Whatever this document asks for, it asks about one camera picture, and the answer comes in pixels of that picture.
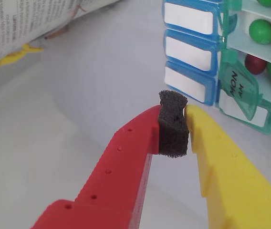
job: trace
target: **small hole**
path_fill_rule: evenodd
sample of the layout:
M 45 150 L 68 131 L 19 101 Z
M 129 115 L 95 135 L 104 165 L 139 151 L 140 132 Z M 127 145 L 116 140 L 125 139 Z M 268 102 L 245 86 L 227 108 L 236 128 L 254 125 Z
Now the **small hole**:
M 71 205 L 71 204 L 66 204 L 66 205 L 64 205 L 64 208 L 65 208 L 65 209 L 71 209 L 71 208 L 72 208 L 72 205 Z

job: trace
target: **white surface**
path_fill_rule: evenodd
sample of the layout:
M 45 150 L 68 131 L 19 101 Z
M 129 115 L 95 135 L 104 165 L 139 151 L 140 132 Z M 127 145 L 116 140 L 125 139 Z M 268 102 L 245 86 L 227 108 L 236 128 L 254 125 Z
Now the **white surface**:
M 187 93 L 189 96 L 204 102 L 206 87 L 168 67 L 165 68 L 165 83 Z
M 41 64 L 1 89 L 0 229 L 29 228 L 52 201 L 74 199 L 113 133 L 159 103 L 164 30 L 161 1 L 119 2 L 48 41 Z M 271 182 L 270 137 L 189 103 L 208 111 Z M 154 156 L 149 177 L 142 229 L 208 228 L 196 155 Z
M 166 2 L 164 21 L 202 34 L 213 33 L 213 14 Z
M 34 65 L 0 89 L 0 229 L 28 229 L 52 202 L 75 199 L 104 150 L 55 108 L 41 67 Z M 188 158 L 193 166 L 180 167 L 181 183 L 188 182 L 183 173 L 192 171 L 190 185 L 199 192 L 196 156 Z M 205 219 L 151 183 L 141 229 L 208 228 Z
M 190 44 L 166 37 L 166 55 L 190 64 L 203 71 L 211 69 L 212 53 Z
M 219 107 L 225 114 L 243 120 L 247 123 L 257 125 L 259 127 L 263 127 L 265 125 L 266 117 L 268 114 L 266 109 L 258 106 L 254 117 L 251 121 L 249 121 L 240 109 L 239 105 L 236 103 L 235 99 L 228 96 L 223 90 L 220 91 Z
M 167 88 L 164 31 L 162 2 L 125 0 L 110 10 L 84 16 L 69 33 L 48 43 L 43 60 L 48 64 L 46 72 L 58 107 L 103 147 L 115 130 L 158 104 L 158 93 Z M 271 182 L 269 136 L 223 115 L 219 109 L 192 99 L 189 103 L 208 111 Z M 157 157 L 152 162 L 151 182 L 207 219 L 194 167 L 194 157 Z

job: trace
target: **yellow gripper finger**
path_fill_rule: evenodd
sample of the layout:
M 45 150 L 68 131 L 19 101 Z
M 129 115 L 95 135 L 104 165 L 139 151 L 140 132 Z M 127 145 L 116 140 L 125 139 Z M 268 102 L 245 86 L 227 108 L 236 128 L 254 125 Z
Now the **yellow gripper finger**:
M 185 113 L 209 229 L 271 229 L 271 184 L 206 112 Z

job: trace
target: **white label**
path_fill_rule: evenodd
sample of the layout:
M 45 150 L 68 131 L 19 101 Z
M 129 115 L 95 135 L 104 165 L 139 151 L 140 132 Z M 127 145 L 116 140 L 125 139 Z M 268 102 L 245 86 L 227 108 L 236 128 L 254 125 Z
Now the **white label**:
M 253 119 L 249 121 L 234 98 L 228 96 L 223 90 L 220 91 L 219 107 L 225 114 L 259 127 L 263 127 L 265 125 L 268 114 L 266 109 L 258 106 Z
M 213 14 L 166 2 L 164 21 L 202 34 L 213 33 Z
M 212 53 L 210 51 L 199 49 L 171 37 L 166 37 L 166 55 L 203 71 L 211 69 Z
M 205 101 L 206 88 L 204 85 L 177 73 L 168 67 L 165 68 L 165 83 L 202 103 Z

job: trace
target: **blue pill box compartment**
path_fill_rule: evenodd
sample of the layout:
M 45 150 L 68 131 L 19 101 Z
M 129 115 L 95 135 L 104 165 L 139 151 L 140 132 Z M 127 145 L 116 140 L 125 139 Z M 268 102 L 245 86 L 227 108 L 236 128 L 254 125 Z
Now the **blue pill box compartment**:
M 169 61 L 204 71 L 215 77 L 218 71 L 220 44 L 199 37 L 166 30 L 164 49 Z
M 165 70 L 165 83 L 193 99 L 212 106 L 216 97 L 216 79 L 189 66 L 168 61 Z
M 164 0 L 164 22 L 170 29 L 218 42 L 222 35 L 223 4 L 221 2 L 220 0 Z

